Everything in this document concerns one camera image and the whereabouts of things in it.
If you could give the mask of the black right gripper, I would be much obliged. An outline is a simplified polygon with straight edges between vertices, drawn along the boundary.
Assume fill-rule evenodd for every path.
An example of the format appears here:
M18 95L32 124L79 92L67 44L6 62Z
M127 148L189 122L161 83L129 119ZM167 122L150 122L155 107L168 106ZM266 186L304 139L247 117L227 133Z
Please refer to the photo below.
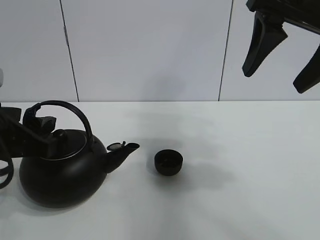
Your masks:
M251 12L256 12L250 46L242 66L246 77L251 77L265 58L288 37L283 29L284 21L312 33L320 33L319 0L248 0L246 6ZM293 86L303 94L319 82L320 47L295 78Z

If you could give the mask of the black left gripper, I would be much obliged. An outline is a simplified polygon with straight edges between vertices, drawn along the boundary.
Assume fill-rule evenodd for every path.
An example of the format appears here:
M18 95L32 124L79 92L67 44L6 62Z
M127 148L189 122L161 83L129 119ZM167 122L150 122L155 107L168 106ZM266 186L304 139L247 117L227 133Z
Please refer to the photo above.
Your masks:
M0 136L11 157L54 159L60 141L59 130L53 131L56 127L56 118L24 116L22 125L21 113L22 110L17 107L0 108ZM36 133L49 134L40 137Z

